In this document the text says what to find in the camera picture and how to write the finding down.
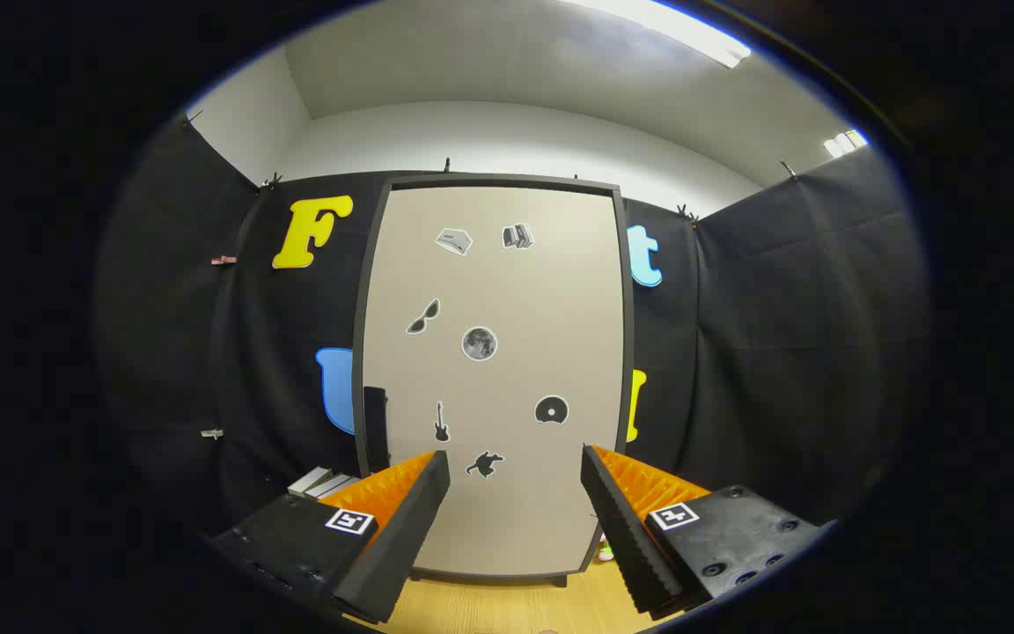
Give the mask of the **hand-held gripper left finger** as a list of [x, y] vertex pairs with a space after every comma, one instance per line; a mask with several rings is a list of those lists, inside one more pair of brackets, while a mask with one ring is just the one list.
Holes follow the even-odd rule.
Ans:
[[446, 452], [430, 451], [322, 500], [282, 495], [209, 545], [311, 613], [385, 623], [450, 484]]

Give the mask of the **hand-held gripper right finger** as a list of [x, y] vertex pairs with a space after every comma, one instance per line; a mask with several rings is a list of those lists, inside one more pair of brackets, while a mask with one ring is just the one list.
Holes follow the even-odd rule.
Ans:
[[705, 490], [600, 446], [581, 450], [580, 481], [633, 606], [655, 621], [732, 598], [834, 526], [749, 487]]

